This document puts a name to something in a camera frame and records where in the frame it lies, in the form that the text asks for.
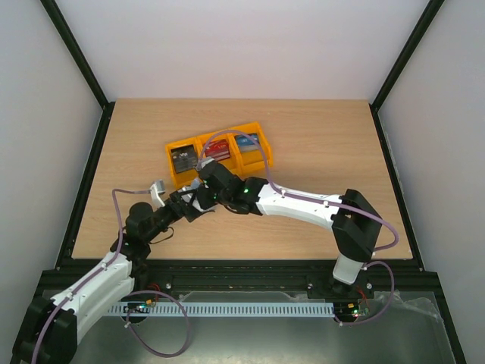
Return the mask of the black VIP card stack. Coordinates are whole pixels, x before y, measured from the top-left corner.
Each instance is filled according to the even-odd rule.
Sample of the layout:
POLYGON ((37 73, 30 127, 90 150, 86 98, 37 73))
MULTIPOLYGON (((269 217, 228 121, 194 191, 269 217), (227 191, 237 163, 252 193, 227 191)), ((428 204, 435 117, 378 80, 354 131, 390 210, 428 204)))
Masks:
POLYGON ((198 162, 198 155, 194 145, 172 149, 171 161, 177 174, 194 169, 198 162))

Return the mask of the black aluminium frame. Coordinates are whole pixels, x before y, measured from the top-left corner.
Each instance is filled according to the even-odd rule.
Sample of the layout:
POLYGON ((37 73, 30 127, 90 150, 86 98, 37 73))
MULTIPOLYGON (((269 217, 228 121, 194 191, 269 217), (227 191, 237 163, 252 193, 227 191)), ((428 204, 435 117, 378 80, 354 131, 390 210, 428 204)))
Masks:
MULTIPOLYGON (((385 98, 398 80, 404 67, 408 63, 408 60, 414 53, 414 50, 423 38, 428 27, 431 25, 442 4, 441 1, 428 2, 377 94, 375 101, 369 105, 369 109, 371 110, 371 116, 380 141, 380 148, 382 149, 383 157, 386 162, 393 191, 397 198, 399 212, 404 222, 405 233, 411 243, 412 258, 410 260, 390 259, 387 261, 387 264, 393 269, 393 274, 403 290, 411 292, 434 292, 438 310, 444 320, 444 327, 454 360, 457 363, 463 363, 465 362, 465 355, 462 346, 459 343, 458 335, 438 275, 435 272, 426 271, 424 268, 415 233, 411 229, 411 221, 407 208, 405 207, 402 189, 398 185, 397 171, 391 162, 390 147, 385 139, 383 126, 378 116, 379 108, 382 106, 385 98)), ((71 32, 58 4, 54 1, 43 1, 42 6, 50 17, 51 22, 58 31, 69 53, 76 62, 81 74, 86 79, 96 100, 102 107, 102 116, 83 172, 83 177, 80 182, 80 187, 55 267, 52 270, 46 270, 42 273, 36 292, 34 293, 35 297, 40 297, 41 294, 45 293, 48 289, 59 288, 62 284, 73 282, 74 278, 78 278, 82 273, 86 272, 88 268, 94 266, 94 262, 91 259, 75 260, 71 255, 115 107, 114 102, 108 101, 103 93, 99 82, 89 66, 89 62, 86 60, 86 57, 79 47, 79 44, 71 32)), ((274 288, 278 283, 289 283, 291 281, 302 282, 302 275, 305 271, 311 271, 314 275, 328 275, 330 273, 330 264, 331 261, 329 259, 299 261, 283 261, 276 259, 233 261, 156 259, 154 262, 149 263, 148 267, 157 278, 176 278, 177 289, 179 291, 188 290, 190 288, 214 288, 215 290, 221 290, 223 285, 227 283, 230 278, 234 278, 238 289, 247 288, 249 283, 253 281, 260 281, 261 283, 258 285, 258 289, 269 290, 274 288)))

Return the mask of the blue card stack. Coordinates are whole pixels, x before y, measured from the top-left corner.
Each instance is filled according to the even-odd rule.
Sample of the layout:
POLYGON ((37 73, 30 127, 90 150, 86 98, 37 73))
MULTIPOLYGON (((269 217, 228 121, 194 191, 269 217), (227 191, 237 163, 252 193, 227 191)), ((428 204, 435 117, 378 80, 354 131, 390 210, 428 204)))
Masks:
POLYGON ((258 150, 258 145, 260 144, 258 134, 256 133, 250 133, 249 138, 243 135, 236 135, 234 139, 240 152, 252 152, 258 150))

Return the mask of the orange plastic sorting bin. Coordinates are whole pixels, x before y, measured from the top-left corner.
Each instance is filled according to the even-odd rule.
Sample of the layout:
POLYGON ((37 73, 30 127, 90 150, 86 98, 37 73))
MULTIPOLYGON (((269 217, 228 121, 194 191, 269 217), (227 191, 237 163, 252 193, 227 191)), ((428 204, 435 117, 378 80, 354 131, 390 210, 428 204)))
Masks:
POLYGON ((165 146, 171 179, 177 189, 197 177, 199 156, 213 158, 240 177, 252 176, 263 170, 265 164, 273 165, 271 145, 258 122, 230 129, 240 133, 221 130, 215 133, 216 137, 211 133, 199 134, 165 146))

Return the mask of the red card stack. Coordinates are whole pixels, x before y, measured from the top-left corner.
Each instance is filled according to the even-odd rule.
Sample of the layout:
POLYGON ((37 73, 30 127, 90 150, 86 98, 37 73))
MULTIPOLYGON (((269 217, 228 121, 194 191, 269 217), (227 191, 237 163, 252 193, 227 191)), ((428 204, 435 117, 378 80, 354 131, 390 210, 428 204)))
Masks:
POLYGON ((226 139, 212 140, 204 151, 204 157, 212 157, 218 162, 229 159, 230 144, 226 139))

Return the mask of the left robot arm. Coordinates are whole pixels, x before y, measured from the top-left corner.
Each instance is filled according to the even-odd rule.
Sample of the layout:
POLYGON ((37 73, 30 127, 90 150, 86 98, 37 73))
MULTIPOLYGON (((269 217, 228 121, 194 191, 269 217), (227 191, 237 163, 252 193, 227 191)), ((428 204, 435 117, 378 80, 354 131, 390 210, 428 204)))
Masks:
POLYGON ((28 306, 12 355, 27 363, 69 363, 89 329, 117 301, 133 294, 145 272, 152 240, 183 217, 197 218, 192 190, 176 191, 153 209, 130 207, 119 219, 118 238, 102 260, 53 297, 35 297, 28 306))

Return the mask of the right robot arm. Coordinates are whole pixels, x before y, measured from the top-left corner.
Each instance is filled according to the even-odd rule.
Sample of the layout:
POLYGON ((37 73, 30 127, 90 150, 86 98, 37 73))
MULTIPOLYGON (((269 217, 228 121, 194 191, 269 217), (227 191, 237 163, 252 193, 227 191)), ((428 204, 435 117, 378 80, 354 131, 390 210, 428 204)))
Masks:
POLYGON ((331 290, 347 297, 356 289, 382 227, 380 216, 357 190, 343 195, 286 190, 265 178, 242 179, 211 158, 198 163, 196 171, 200 180, 196 199, 203 209, 221 205, 238 215, 293 218, 331 231, 339 251, 331 290))

